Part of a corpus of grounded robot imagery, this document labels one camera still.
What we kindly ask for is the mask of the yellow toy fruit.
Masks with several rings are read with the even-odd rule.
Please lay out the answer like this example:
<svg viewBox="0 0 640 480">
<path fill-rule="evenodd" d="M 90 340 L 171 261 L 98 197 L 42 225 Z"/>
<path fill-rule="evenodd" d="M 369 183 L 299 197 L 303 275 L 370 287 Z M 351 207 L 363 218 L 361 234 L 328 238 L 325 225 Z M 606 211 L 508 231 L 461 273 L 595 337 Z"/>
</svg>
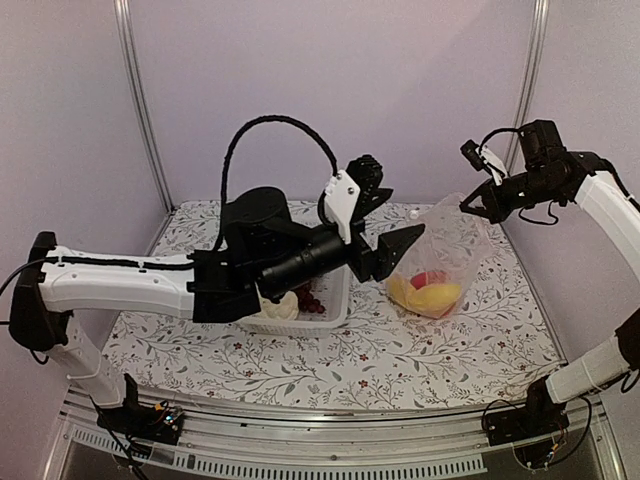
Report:
<svg viewBox="0 0 640 480">
<path fill-rule="evenodd" d="M 408 307 L 424 315 L 440 315 L 456 303 L 461 286 L 454 283 L 430 284 L 407 294 Z"/>
<path fill-rule="evenodd" d="M 398 273 L 392 274 L 386 280 L 386 289 L 389 298 L 396 304 L 407 308 L 409 297 L 414 291 L 414 287 L 409 280 Z"/>
</svg>

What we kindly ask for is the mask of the clear zip top bag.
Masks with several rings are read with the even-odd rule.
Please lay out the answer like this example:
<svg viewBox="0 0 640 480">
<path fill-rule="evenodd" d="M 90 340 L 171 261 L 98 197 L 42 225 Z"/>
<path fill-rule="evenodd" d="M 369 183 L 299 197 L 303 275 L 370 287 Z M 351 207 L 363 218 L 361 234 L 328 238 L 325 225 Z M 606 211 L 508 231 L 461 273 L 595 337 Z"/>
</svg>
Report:
<svg viewBox="0 0 640 480">
<path fill-rule="evenodd" d="M 461 286 L 456 307 L 479 273 L 480 263 L 492 251 L 485 221 L 461 212 L 459 204 L 463 199 L 463 194 L 452 193 L 430 208 L 414 208 L 409 211 L 408 224 L 424 224 L 425 231 L 392 273 L 398 273 L 410 281 L 421 272 L 446 272 L 449 275 L 447 283 Z M 433 314 L 424 315 L 409 307 L 403 309 L 433 319 Z"/>
</svg>

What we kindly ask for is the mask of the red toy pepper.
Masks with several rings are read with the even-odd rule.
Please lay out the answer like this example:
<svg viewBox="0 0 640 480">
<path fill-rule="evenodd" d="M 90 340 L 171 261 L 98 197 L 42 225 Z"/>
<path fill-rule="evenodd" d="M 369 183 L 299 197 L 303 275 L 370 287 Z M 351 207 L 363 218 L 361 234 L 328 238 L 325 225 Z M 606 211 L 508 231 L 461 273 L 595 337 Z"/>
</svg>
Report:
<svg viewBox="0 0 640 480">
<path fill-rule="evenodd" d="M 449 275 L 446 272 L 441 270 L 431 270 L 414 275 L 410 279 L 410 284 L 416 290 L 420 290 L 430 285 L 446 284 L 448 281 Z"/>
</svg>

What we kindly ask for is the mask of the purple toy grapes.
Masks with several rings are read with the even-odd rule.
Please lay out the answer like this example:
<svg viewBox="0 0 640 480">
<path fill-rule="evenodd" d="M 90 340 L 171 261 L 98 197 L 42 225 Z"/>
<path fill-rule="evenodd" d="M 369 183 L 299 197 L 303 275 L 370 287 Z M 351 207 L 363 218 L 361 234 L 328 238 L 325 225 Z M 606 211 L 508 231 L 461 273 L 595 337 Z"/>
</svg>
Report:
<svg viewBox="0 0 640 480">
<path fill-rule="evenodd" d="M 303 313 L 324 314 L 325 307 L 312 291 L 312 283 L 307 282 L 293 290 L 298 309 Z"/>
</svg>

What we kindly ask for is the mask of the white toy cauliflower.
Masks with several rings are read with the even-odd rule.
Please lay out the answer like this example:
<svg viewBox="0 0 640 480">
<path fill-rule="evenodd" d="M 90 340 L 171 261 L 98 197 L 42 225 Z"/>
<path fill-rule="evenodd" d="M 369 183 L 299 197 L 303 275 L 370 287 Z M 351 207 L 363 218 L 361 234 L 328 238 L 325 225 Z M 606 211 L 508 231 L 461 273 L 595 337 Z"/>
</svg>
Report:
<svg viewBox="0 0 640 480">
<path fill-rule="evenodd" d="M 287 292 L 278 302 L 261 297 L 259 315 L 270 320 L 292 321 L 299 314 L 298 297 L 293 291 Z"/>
</svg>

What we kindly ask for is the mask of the white plastic basket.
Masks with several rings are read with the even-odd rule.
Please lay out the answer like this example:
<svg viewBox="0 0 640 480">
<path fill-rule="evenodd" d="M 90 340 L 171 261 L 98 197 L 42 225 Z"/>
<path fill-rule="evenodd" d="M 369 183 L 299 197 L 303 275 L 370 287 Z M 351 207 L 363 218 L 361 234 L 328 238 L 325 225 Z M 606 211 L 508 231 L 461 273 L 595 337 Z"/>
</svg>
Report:
<svg viewBox="0 0 640 480">
<path fill-rule="evenodd" d="M 347 267 L 312 279 L 279 304 L 261 300 L 261 311 L 238 325 L 251 333 L 324 338 L 347 316 L 351 273 Z"/>
</svg>

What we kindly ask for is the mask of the orange toy pumpkin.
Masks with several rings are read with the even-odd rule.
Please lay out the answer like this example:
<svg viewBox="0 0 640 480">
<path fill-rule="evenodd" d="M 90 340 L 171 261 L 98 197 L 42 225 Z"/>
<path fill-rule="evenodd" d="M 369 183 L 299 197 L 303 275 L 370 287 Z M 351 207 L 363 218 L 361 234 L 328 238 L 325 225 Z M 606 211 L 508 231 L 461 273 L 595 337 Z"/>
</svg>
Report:
<svg viewBox="0 0 640 480">
<path fill-rule="evenodd" d="M 456 304 L 453 304 L 453 305 L 449 306 L 446 310 L 434 313 L 431 318 L 433 318 L 433 319 L 446 318 L 448 315 L 450 315 L 452 312 L 454 312 L 455 309 L 456 309 Z"/>
</svg>

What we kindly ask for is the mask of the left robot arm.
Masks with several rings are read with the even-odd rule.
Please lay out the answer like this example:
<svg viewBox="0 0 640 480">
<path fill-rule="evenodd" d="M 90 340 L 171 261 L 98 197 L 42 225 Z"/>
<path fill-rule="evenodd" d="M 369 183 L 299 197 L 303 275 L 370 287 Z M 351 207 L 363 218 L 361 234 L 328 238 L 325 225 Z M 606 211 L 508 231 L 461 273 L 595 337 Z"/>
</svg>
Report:
<svg viewBox="0 0 640 480">
<path fill-rule="evenodd" d="M 217 245 L 189 255 L 87 254 L 42 232 L 26 264 L 4 284 L 12 294 L 10 335 L 64 367 L 126 433 L 141 433 L 149 415 L 139 404 L 136 382 L 102 356 L 73 321 L 76 311 L 147 312 L 228 324 L 343 266 L 360 281 L 383 280 L 424 231 L 420 225 L 393 230 L 370 247 L 363 236 L 365 217 L 389 197 L 380 188 L 328 191 L 320 203 L 326 221 L 307 227 L 292 219 L 281 190 L 255 188 L 222 206 Z"/>
</svg>

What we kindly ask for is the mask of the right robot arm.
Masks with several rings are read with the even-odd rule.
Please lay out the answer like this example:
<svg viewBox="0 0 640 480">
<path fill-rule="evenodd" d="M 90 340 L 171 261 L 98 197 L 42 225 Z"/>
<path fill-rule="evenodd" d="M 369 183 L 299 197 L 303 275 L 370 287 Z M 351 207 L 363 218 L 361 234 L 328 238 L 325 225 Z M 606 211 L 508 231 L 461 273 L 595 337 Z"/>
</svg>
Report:
<svg viewBox="0 0 640 480">
<path fill-rule="evenodd" d="M 452 138 L 475 170 L 466 213 L 504 231 L 565 358 L 550 399 L 606 390 L 635 368 L 617 331 L 639 308 L 638 141 L 567 118 Z"/>
</svg>

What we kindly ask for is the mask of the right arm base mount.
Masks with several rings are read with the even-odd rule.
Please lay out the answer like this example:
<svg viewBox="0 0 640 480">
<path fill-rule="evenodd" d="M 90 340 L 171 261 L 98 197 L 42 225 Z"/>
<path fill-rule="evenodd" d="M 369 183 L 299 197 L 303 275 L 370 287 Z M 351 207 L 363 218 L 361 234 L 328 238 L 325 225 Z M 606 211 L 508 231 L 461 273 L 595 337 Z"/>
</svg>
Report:
<svg viewBox="0 0 640 480">
<path fill-rule="evenodd" d="M 546 377 L 540 378 L 528 387 L 523 406 L 483 413 L 481 427 L 491 446 L 528 440 L 569 427 L 566 403 L 552 401 L 546 380 Z"/>
</svg>

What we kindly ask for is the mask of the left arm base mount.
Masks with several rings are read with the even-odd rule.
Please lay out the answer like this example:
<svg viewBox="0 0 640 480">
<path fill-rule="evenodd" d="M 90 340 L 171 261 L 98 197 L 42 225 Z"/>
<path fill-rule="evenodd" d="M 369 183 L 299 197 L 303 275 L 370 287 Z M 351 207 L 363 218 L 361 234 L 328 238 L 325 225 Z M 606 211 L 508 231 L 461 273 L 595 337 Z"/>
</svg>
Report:
<svg viewBox="0 0 640 480">
<path fill-rule="evenodd" d="M 184 425 L 184 410 L 163 400 L 155 406 L 139 402 L 138 385 L 124 374 L 125 397 L 120 406 L 99 407 L 98 425 L 124 434 L 128 439 L 142 439 L 167 445 L 177 445 Z"/>
</svg>

